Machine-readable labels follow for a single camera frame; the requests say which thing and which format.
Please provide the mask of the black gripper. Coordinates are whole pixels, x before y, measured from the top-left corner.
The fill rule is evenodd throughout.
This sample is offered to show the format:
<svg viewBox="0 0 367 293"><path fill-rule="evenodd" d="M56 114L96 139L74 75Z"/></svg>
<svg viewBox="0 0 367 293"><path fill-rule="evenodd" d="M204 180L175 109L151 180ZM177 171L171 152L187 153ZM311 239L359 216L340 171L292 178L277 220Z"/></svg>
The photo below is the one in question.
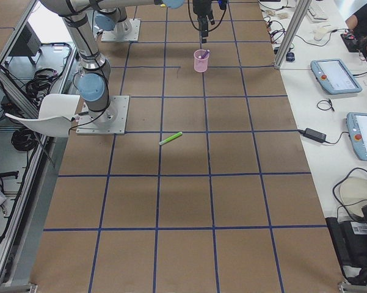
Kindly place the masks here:
<svg viewBox="0 0 367 293"><path fill-rule="evenodd" d="M193 0L193 12L197 16L199 23L207 23L208 21L214 25L214 16L212 10L212 0ZM200 25L201 43L206 43L209 35L208 24Z"/></svg>

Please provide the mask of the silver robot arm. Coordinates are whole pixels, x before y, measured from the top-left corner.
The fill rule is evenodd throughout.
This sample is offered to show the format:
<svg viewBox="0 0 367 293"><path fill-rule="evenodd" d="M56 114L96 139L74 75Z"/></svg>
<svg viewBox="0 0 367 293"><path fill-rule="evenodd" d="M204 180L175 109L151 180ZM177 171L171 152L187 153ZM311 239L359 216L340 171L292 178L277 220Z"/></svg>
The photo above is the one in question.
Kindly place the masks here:
<svg viewBox="0 0 367 293"><path fill-rule="evenodd" d="M97 84L103 85L103 91L98 98L92 100L82 88L81 93L88 109L92 123L97 125L111 124L117 116L117 109L112 105L109 96L109 74L111 67L105 56L100 53L93 35L93 28L89 24L86 11L93 10L99 13L102 20L98 25L104 31L114 31L123 27L128 22L126 8L138 5L164 4L170 9L178 9L184 1L42 1L48 10L60 16L71 35L82 59L85 76L80 79L80 84L95 88Z"/></svg>
<svg viewBox="0 0 367 293"><path fill-rule="evenodd" d="M125 7L99 10L95 22L100 29L116 35L127 35L132 30Z"/></svg>

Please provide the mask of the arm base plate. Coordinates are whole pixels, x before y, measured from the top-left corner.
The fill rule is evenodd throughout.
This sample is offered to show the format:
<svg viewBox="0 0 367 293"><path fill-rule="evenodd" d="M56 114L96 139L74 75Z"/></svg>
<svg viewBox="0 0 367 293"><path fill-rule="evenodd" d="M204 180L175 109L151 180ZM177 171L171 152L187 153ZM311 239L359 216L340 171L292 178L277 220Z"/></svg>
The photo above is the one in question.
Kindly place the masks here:
<svg viewBox="0 0 367 293"><path fill-rule="evenodd" d="M83 102L82 112L87 115L80 117L76 128L79 135L123 135L126 130L126 121L129 108L129 96L110 96L110 105L104 114L97 118L99 114L89 111L86 102Z"/></svg>
<svg viewBox="0 0 367 293"><path fill-rule="evenodd" d="M116 23L114 27L106 27L103 29L101 41L107 43L137 42L140 23L141 21L138 18L128 18Z"/></svg>

